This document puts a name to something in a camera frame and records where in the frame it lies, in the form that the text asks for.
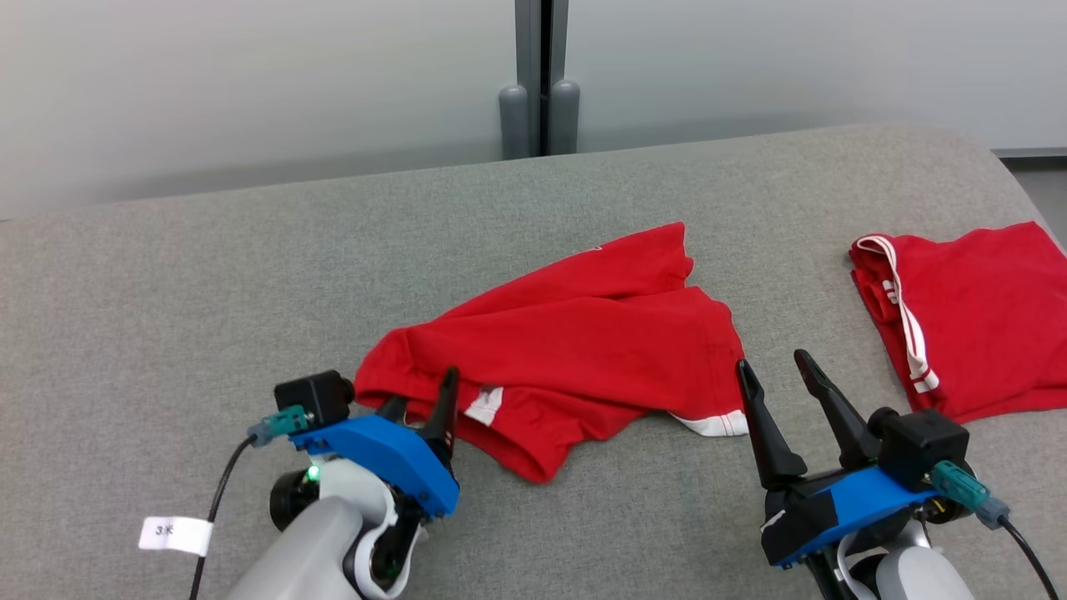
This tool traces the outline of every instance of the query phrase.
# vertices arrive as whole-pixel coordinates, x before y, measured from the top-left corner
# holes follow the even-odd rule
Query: cable
[[[930,541],[930,533],[926,528],[926,515],[922,509],[919,509],[919,523],[923,526],[923,535],[926,536],[926,546],[934,548],[934,542]]]
[[[244,448],[252,445],[252,442],[256,441],[257,436],[252,435],[245,438],[241,442],[234,454],[229,456],[229,462],[226,463],[226,468],[222,471],[222,477],[219,477],[219,487],[214,490],[214,499],[211,500],[211,509],[207,512],[207,522],[214,523],[214,517],[219,514],[219,503],[222,502],[222,492],[226,489],[226,481],[229,480],[229,474],[234,471],[234,465],[237,464],[237,459],[244,452]],[[200,595],[200,580],[204,577],[204,556],[201,556],[196,560],[196,571],[193,572],[193,586],[189,591],[189,600],[196,600]]]
[[[1019,530],[1015,528],[1012,521],[1007,520],[1007,517],[1000,517],[997,519],[1007,533],[1012,534],[1015,542],[1019,544],[1022,549],[1022,553],[1026,555],[1026,559],[1030,560],[1031,566],[1037,571],[1037,577],[1041,580],[1041,585],[1045,586],[1045,593],[1049,595],[1052,600],[1060,600],[1060,595],[1056,593],[1056,586],[1052,584],[1052,579],[1049,578],[1049,573],[1045,572],[1045,567],[1041,566],[1041,562],[1037,559],[1037,554],[1034,554],[1034,549],[1026,543],[1026,538],[1022,537]]]

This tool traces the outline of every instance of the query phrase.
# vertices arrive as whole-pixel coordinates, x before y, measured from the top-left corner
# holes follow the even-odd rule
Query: red fabric
[[[455,365],[457,435],[539,483],[574,444],[610,438],[650,410],[744,433],[718,421],[742,407],[740,341],[726,304],[686,287],[684,235],[682,223],[630,235],[389,332],[355,375],[357,401],[401,394],[423,421]],[[483,410],[481,422],[464,414],[498,386],[491,425]]]
[[[875,234],[849,254],[914,410],[965,423],[1067,406],[1067,257],[1036,223]]]

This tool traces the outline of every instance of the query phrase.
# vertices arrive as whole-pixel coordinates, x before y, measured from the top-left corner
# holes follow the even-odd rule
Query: white hem trim
[[[727,414],[713,414],[712,416],[696,421],[682,419],[674,413],[671,413],[671,416],[705,438],[744,436],[748,433],[748,421],[745,420],[745,413],[739,410],[728,412]]]
[[[496,411],[500,410],[504,404],[504,388],[482,388],[471,406],[463,411],[463,414],[489,427],[496,419]]]
[[[889,293],[892,288],[895,294],[888,294],[890,302],[901,309],[901,325],[904,327],[904,345],[908,356],[911,384],[920,394],[936,389],[940,381],[926,360],[926,338],[923,336],[923,328],[919,326],[919,319],[904,303],[904,288],[901,285],[901,274],[896,270],[896,249],[882,236],[861,237],[856,240],[856,248],[875,254],[883,254],[886,260],[889,262],[889,268],[893,270],[893,282],[883,281],[882,289]]]

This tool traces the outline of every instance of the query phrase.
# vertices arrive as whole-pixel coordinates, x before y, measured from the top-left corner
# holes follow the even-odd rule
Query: gray post
[[[538,156],[541,144],[541,0],[515,0],[515,83],[526,91],[529,151],[525,156]]]
[[[548,96],[548,154],[578,152],[578,84],[562,79],[552,86]]]
[[[522,85],[500,90],[500,135],[504,160],[530,156],[529,98]]]

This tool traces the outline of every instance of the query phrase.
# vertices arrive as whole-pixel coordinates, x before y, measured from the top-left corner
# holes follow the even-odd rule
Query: tape label
[[[147,517],[141,526],[141,550],[180,550],[207,556],[213,525],[189,517]]]

